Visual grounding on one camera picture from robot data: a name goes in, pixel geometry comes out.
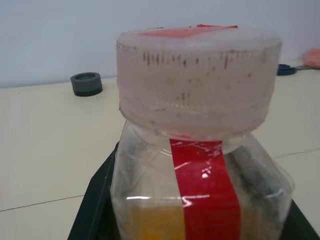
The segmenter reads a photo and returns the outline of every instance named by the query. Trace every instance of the table surface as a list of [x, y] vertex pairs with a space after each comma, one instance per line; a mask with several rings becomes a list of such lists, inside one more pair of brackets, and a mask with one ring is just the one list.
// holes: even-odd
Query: table surface
[[[317, 70], [278, 77], [269, 115], [254, 131], [293, 177], [293, 199], [318, 234], [319, 89]], [[90, 97], [75, 96], [70, 83], [0, 89], [0, 239], [66, 239], [124, 122], [115, 78]]]

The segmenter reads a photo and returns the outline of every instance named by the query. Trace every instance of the red tape strip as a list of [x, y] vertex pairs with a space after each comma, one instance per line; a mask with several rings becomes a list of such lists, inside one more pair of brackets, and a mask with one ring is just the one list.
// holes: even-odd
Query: red tape strip
[[170, 139], [186, 240], [239, 240], [241, 212], [222, 142]]

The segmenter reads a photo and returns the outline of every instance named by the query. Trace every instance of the gray rubber cap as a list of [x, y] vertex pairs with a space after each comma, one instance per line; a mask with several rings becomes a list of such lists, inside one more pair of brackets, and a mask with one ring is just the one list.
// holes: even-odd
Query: gray rubber cap
[[102, 83], [99, 73], [83, 72], [70, 78], [73, 92], [79, 97], [88, 97], [102, 92]]

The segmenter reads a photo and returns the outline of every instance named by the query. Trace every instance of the orange object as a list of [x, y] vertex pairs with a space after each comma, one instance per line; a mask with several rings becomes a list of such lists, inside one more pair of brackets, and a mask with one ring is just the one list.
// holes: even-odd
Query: orange object
[[320, 48], [311, 49], [304, 57], [304, 64], [320, 69]]

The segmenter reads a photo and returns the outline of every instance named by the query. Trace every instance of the clear plastic jar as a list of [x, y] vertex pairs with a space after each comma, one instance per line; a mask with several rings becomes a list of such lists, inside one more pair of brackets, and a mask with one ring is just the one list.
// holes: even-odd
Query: clear plastic jar
[[280, 41], [264, 31], [222, 31], [183, 38], [142, 31], [118, 40], [128, 121], [111, 197], [122, 240], [281, 234], [293, 183], [250, 134], [268, 112]]

